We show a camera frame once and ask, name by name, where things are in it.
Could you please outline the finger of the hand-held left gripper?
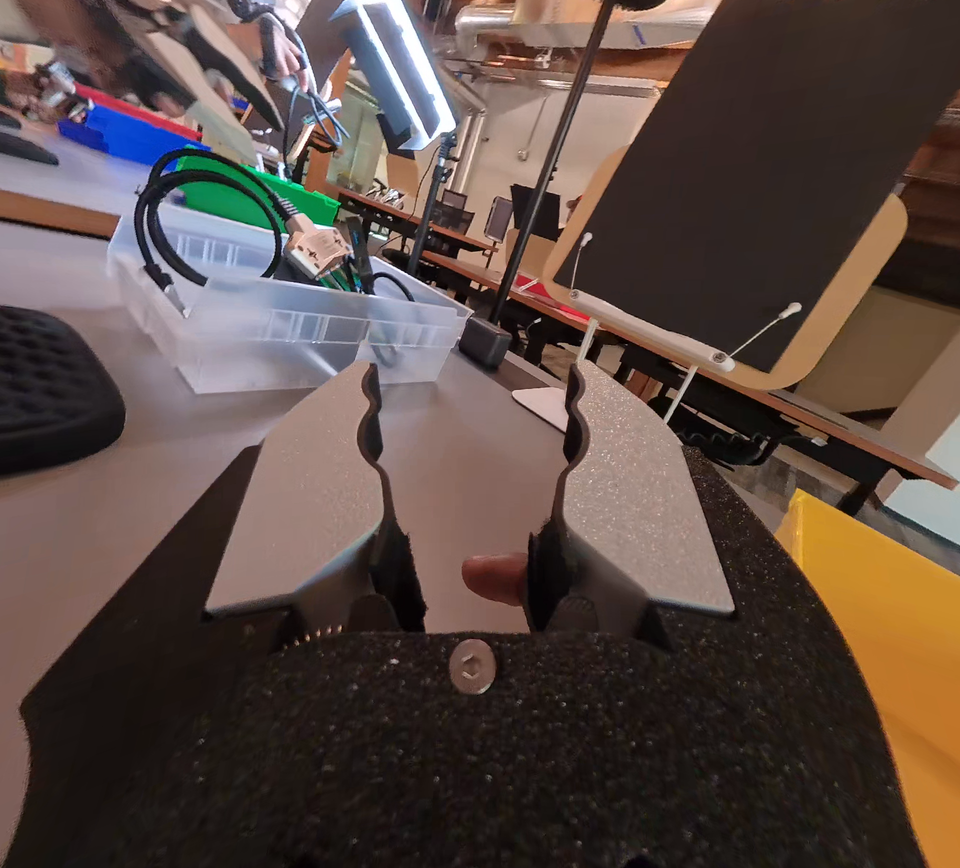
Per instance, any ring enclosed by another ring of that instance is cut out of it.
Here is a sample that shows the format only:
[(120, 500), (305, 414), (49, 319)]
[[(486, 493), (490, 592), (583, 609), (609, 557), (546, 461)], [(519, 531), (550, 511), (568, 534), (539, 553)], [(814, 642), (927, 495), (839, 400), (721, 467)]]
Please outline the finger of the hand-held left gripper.
[(273, 130), (285, 130), (258, 70), (205, 7), (188, 7), (183, 17), (183, 43), (204, 70), (219, 72)]
[(198, 122), (202, 142), (231, 160), (255, 160), (257, 150), (251, 134), (236, 120), (227, 102), (214, 91), (193, 54), (161, 32), (145, 34), (143, 46), (193, 96), (193, 102), (184, 113)]

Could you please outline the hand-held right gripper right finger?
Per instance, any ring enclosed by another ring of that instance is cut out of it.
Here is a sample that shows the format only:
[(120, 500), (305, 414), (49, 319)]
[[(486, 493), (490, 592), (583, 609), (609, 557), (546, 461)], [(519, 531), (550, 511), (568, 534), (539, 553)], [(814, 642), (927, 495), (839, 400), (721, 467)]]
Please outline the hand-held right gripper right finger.
[(736, 605), (679, 439), (593, 362), (569, 370), (566, 460), (530, 536), (533, 632), (662, 632), (661, 610), (730, 619)]

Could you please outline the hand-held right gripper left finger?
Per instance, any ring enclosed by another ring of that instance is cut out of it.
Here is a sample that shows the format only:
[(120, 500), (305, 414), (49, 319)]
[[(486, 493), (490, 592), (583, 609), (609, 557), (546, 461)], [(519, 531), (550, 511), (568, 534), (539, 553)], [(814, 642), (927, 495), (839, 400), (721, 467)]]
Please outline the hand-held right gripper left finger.
[(205, 603), (282, 612), (294, 635), (426, 629), (410, 538), (380, 458), (378, 367), (356, 361), (260, 443)]

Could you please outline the green plastic bin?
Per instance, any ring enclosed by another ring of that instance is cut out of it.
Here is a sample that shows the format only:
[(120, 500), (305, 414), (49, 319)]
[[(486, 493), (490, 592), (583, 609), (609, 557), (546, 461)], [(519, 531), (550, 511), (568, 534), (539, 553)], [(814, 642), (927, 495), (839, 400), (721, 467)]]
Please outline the green plastic bin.
[[(259, 173), (247, 166), (244, 168), (258, 178), (263, 186), (271, 188), (278, 196), (291, 202), (316, 225), (329, 227), (336, 223), (341, 205), (330, 196), (307, 191), (293, 181), (284, 180), (269, 173)], [(215, 174), (222, 174), (240, 182), (265, 202), (268, 201), (262, 187), (251, 184), (247, 178), (241, 178), (233, 169), (212, 159), (198, 156), (181, 157), (176, 161), (174, 170), (208, 170)], [(180, 191), (184, 196), (183, 205), (192, 211), (270, 231), (270, 220), (262, 208), (233, 188), (219, 183), (192, 181), (182, 186)]]

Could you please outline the clear plastic bin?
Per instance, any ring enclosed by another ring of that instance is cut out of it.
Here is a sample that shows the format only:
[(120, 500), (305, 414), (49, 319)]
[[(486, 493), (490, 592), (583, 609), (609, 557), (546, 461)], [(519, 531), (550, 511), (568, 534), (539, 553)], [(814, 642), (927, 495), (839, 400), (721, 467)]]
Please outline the clear plastic bin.
[(196, 394), (307, 389), (355, 360), (379, 367), (382, 383), (433, 382), (472, 312), (442, 290), (372, 257), (372, 295), (260, 276), (273, 253), (269, 230), (163, 204), (174, 251), (208, 278), (174, 276), (176, 301), (146, 274), (131, 215), (120, 218), (106, 270), (121, 300), (160, 354)]

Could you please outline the person's right hand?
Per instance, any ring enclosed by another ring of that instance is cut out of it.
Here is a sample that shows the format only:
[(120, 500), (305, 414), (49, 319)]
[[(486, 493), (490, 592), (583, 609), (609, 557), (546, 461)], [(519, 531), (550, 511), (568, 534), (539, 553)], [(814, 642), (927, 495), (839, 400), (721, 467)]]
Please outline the person's right hand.
[(526, 598), (528, 557), (524, 553), (474, 556), (464, 559), (461, 573), (474, 595), (510, 607)]

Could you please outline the red plastic bin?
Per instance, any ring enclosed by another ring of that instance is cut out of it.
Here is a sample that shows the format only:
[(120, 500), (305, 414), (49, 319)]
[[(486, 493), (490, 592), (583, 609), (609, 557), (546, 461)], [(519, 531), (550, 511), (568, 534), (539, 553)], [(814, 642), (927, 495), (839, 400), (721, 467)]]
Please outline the red plastic bin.
[(189, 141), (199, 142), (201, 140), (198, 130), (186, 127), (186, 125), (180, 124), (151, 109), (136, 106), (128, 101), (105, 94), (97, 88), (76, 83), (76, 94), (91, 101), (95, 107), (104, 108), (119, 115), (137, 119), (154, 128), (167, 131)]

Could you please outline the blue storage bin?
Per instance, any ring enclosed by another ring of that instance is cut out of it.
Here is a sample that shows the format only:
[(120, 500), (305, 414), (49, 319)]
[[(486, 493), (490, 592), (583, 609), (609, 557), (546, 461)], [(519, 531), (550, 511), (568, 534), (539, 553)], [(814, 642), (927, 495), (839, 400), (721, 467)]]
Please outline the blue storage bin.
[(110, 157), (152, 166), (162, 156), (185, 148), (209, 151), (196, 130), (140, 109), (117, 109), (93, 102), (82, 120), (60, 119), (58, 133), (71, 142)]

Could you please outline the LED light panel on stand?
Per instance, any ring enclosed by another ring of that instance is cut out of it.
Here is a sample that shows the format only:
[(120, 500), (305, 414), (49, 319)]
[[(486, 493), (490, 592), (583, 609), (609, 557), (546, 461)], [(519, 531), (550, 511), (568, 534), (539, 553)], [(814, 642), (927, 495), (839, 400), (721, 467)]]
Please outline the LED light panel on stand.
[(405, 0), (342, 0), (327, 24), (365, 76), (393, 146), (410, 153), (437, 146), (406, 267), (416, 278), (438, 195), (450, 176), (459, 119)]

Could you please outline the yellow plastic bin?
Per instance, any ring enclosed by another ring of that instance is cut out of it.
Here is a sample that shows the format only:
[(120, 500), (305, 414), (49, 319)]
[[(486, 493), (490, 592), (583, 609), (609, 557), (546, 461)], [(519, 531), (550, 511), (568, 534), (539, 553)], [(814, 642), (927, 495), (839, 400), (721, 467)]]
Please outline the yellow plastic bin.
[(796, 491), (776, 539), (858, 661), (929, 866), (959, 865), (959, 577)]

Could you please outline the black bumpy wrist rest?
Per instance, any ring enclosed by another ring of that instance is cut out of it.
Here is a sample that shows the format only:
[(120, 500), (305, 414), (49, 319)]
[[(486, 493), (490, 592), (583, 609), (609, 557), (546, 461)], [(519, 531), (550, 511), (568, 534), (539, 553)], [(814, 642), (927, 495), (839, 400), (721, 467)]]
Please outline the black bumpy wrist rest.
[(99, 454), (121, 437), (126, 418), (113, 378), (71, 325), (2, 305), (2, 478)]

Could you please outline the black board on white stand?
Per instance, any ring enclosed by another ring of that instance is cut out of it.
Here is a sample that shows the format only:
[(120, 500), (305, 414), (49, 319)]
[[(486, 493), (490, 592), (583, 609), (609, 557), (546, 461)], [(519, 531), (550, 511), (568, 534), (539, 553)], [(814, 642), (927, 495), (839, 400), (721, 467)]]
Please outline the black board on white stand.
[(800, 382), (906, 234), (891, 194), (959, 85), (959, 0), (723, 0), (541, 275), (761, 391)]

